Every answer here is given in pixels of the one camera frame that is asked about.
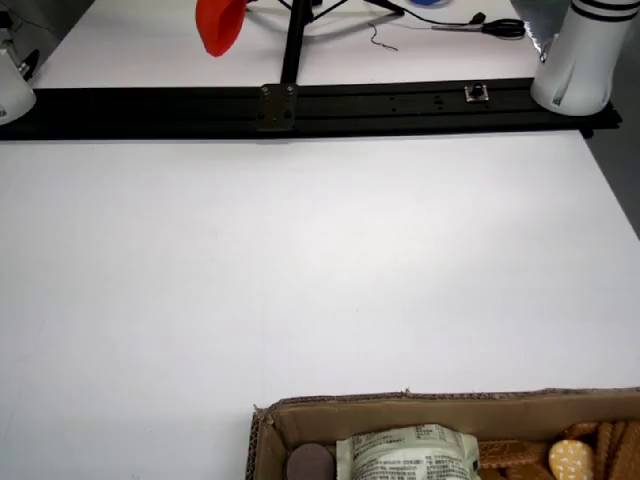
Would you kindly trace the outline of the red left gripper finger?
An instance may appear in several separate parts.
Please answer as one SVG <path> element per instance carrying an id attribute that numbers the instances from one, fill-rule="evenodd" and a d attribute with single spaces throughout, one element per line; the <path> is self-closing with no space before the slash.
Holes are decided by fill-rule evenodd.
<path id="1" fill-rule="evenodd" d="M 195 23 L 205 50 L 224 55 L 238 38 L 246 12 L 245 0 L 198 0 Z"/>

